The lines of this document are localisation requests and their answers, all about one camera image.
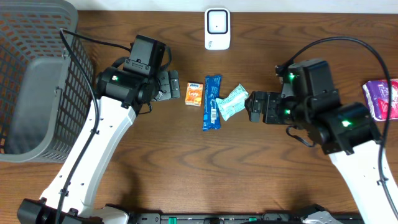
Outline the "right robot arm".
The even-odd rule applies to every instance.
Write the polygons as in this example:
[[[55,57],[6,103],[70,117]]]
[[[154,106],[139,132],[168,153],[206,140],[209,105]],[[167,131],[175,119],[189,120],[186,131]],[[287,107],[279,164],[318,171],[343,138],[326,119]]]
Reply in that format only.
[[[384,139],[361,103],[342,105],[337,90],[284,96],[254,91],[246,100],[252,122],[304,129],[308,147],[320,145],[346,182],[365,223],[397,223],[397,184]]]

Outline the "orange snack packet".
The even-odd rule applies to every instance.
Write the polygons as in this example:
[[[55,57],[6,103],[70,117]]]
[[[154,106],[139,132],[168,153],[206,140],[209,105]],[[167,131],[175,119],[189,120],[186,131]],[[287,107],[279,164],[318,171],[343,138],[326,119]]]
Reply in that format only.
[[[190,106],[201,106],[203,94],[202,83],[187,83],[185,104]]]

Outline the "purple sanitary pad pack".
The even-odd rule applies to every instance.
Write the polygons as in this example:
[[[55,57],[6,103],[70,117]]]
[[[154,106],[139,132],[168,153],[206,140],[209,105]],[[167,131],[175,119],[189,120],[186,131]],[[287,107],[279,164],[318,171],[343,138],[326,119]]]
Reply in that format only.
[[[397,79],[392,79],[392,109],[390,120],[397,119]],[[364,99],[375,121],[385,121],[388,109],[388,85],[386,80],[373,80],[363,86]]]

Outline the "blue Oreo cookie pack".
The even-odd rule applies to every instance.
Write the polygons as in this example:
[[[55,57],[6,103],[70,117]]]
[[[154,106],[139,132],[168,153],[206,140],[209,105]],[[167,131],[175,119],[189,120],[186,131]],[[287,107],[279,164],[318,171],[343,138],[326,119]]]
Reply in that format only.
[[[220,129],[221,121],[216,99],[220,95],[222,75],[207,75],[205,78],[203,131]]]

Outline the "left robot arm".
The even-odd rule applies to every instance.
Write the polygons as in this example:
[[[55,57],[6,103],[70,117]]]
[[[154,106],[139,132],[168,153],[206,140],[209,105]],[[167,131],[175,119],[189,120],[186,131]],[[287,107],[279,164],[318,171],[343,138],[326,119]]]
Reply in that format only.
[[[58,176],[39,200],[24,199],[21,223],[128,223],[131,213],[115,205],[96,210],[98,186],[121,138],[144,104],[180,97],[176,70],[143,75],[108,67],[99,75],[99,98],[91,103],[81,133]]]

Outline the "mint green wipes pack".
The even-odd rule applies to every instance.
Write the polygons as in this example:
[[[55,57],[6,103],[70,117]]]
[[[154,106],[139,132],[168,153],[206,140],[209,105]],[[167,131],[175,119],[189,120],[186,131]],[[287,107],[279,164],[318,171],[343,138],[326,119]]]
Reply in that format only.
[[[249,93],[239,84],[229,95],[224,99],[217,98],[216,103],[221,113],[222,118],[227,121],[234,114],[245,109],[245,101],[249,98]]]

